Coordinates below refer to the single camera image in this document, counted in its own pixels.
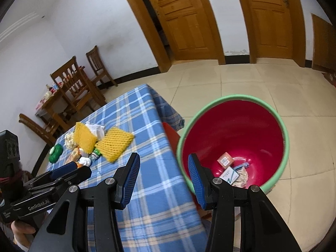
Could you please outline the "person's left hand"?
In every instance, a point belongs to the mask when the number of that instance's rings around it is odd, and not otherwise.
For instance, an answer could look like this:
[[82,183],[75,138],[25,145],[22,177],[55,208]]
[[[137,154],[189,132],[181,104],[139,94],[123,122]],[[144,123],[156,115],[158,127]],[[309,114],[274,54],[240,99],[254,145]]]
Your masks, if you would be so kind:
[[14,221],[11,223],[11,229],[14,234],[14,243],[22,250],[28,251],[31,241],[27,238],[27,235],[34,234],[36,232],[35,228],[24,222]]

